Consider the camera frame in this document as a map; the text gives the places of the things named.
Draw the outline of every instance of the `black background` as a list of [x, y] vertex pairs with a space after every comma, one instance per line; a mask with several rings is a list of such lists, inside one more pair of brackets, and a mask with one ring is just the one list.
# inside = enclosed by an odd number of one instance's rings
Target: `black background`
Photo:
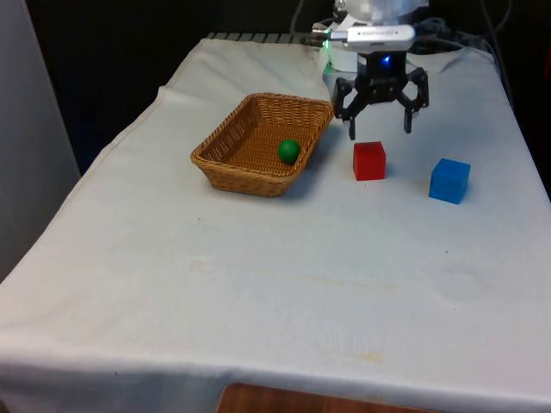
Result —
[[[547, 119], [549, 81], [543, 71], [551, 41], [551, 2], [513, 0], [499, 41], [517, 119], [551, 194]], [[97, 153], [154, 100], [194, 45], [209, 32], [288, 33], [298, 0], [28, 0], [78, 164]], [[506, 0], [487, 0], [495, 22]], [[480, 34], [478, 0], [432, 0], [431, 15]], [[305, 0], [298, 28], [331, 16], [330, 0]]]

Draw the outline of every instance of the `blue cube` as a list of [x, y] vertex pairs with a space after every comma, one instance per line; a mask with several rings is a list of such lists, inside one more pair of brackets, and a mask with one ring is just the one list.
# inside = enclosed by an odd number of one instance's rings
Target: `blue cube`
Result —
[[432, 171], [430, 179], [431, 198], [459, 204], [467, 192], [471, 165], [449, 159], [441, 159]]

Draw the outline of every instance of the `wicker basket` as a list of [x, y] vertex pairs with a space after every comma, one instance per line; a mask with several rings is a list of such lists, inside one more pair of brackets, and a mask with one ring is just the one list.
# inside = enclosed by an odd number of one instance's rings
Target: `wicker basket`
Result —
[[[191, 161], [217, 189], [280, 196], [306, 167], [332, 117], [329, 102], [270, 93], [249, 95], [192, 152]], [[283, 163], [277, 153], [285, 139], [300, 144], [293, 165]]]

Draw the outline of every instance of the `green ball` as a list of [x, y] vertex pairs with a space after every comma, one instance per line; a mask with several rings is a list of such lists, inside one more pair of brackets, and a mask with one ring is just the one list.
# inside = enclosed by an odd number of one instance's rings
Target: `green ball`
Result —
[[283, 163], [286, 163], [287, 165], [292, 165], [299, 158], [300, 145], [296, 140], [284, 140], [280, 143], [277, 153]]

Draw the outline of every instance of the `basket rim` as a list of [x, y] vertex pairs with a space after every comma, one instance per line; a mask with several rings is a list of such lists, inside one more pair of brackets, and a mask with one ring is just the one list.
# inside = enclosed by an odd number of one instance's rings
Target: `basket rim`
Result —
[[233, 119], [235, 114], [239, 112], [246, 104], [248, 104], [250, 101], [257, 99], [259, 97], [268, 97], [268, 98], [275, 98], [275, 99], [285, 99], [285, 100], [291, 100], [291, 101], [299, 101], [299, 102], [317, 102], [325, 106], [325, 118], [320, 123], [322, 132], [327, 128], [329, 123], [331, 122], [333, 118], [333, 107], [330, 102], [324, 101], [321, 99], [311, 99], [308, 97], [303, 96], [291, 96], [291, 95], [284, 95], [279, 93], [253, 93], [248, 96], [246, 96], [239, 105], [229, 114], [227, 117], [222, 121], [222, 123], [206, 138], [203, 140], [192, 152], [191, 152], [191, 162], [197, 165], [201, 170], [220, 170], [225, 169], [228, 171], [231, 171], [232, 173], [237, 173], [239, 175], [243, 174], [244, 176], [248, 177], [258, 177], [258, 178], [272, 178], [270, 179], [273, 182], [280, 182], [282, 178], [294, 178], [302, 172], [304, 169], [304, 163], [306, 162], [306, 159], [310, 155], [310, 153], [313, 151], [313, 147], [315, 146], [315, 143], [317, 142], [317, 139], [313, 139], [312, 142], [310, 142], [310, 145], [300, 154], [300, 158], [294, 163], [293, 168], [289, 170], [289, 172], [284, 173], [269, 173], [269, 172], [262, 172], [259, 170], [254, 170], [246, 167], [238, 167], [234, 165], [230, 165], [228, 163], [222, 163], [218, 161], [211, 161], [204, 157], [202, 157], [200, 154], [204, 151], [204, 149], [210, 145], [213, 140], [215, 140], [220, 132], [227, 126], [230, 120]]

